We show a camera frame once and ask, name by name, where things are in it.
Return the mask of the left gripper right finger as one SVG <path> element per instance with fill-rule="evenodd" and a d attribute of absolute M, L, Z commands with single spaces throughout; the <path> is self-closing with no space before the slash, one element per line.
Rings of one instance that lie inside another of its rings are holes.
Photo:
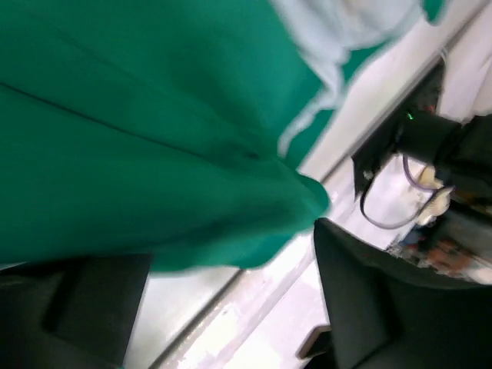
<path fill-rule="evenodd" d="M 491 289 L 418 268 L 328 219 L 314 248 L 340 368 L 489 368 Z"/>

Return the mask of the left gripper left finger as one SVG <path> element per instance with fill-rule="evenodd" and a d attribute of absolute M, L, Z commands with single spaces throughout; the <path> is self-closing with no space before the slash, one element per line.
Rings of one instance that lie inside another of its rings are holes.
<path fill-rule="evenodd" d="M 122 368 L 152 256 L 1 270 L 3 368 Z"/>

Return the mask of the green jacket with white lining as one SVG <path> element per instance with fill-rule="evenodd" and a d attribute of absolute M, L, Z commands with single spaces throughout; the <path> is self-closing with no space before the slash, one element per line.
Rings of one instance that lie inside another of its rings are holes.
<path fill-rule="evenodd" d="M 1 263 L 273 258 L 357 71 L 443 1 L 3 1 Z"/>

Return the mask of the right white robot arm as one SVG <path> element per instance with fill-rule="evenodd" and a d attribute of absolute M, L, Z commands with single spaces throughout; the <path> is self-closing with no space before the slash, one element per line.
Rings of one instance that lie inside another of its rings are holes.
<path fill-rule="evenodd" d="M 432 165 L 460 194 L 491 204 L 491 115 L 461 123 L 419 112 L 404 123 L 397 150 Z"/>

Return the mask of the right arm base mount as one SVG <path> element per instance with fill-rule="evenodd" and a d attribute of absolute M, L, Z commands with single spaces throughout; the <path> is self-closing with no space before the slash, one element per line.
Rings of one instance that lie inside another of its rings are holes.
<path fill-rule="evenodd" d="M 425 108 L 436 107 L 442 91 L 445 65 L 439 60 L 412 84 L 386 113 L 381 123 L 351 156 L 353 161 L 354 194 L 359 195 L 396 151 L 401 126 L 408 115 Z"/>

